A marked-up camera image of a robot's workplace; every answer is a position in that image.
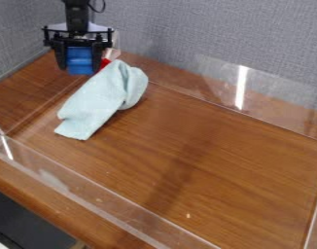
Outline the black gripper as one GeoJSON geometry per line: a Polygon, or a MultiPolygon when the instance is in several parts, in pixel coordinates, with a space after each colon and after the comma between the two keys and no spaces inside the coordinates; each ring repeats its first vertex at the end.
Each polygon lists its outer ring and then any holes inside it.
{"type": "Polygon", "coordinates": [[[90,22],[86,31],[70,31],[67,24],[63,22],[44,25],[42,31],[43,44],[54,48],[62,70],[67,69],[67,47],[91,47],[92,70],[99,70],[103,50],[114,46],[115,30],[111,27],[90,22]]]}

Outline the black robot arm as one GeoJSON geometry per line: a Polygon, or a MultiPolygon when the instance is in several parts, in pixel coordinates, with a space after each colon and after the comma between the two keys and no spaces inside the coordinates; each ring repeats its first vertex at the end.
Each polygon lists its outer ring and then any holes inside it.
{"type": "Polygon", "coordinates": [[[96,10],[91,0],[62,0],[66,5],[67,20],[42,27],[43,44],[55,52],[59,68],[71,75],[92,75],[102,68],[106,49],[114,46],[114,29],[90,20],[90,12],[96,10]]]}

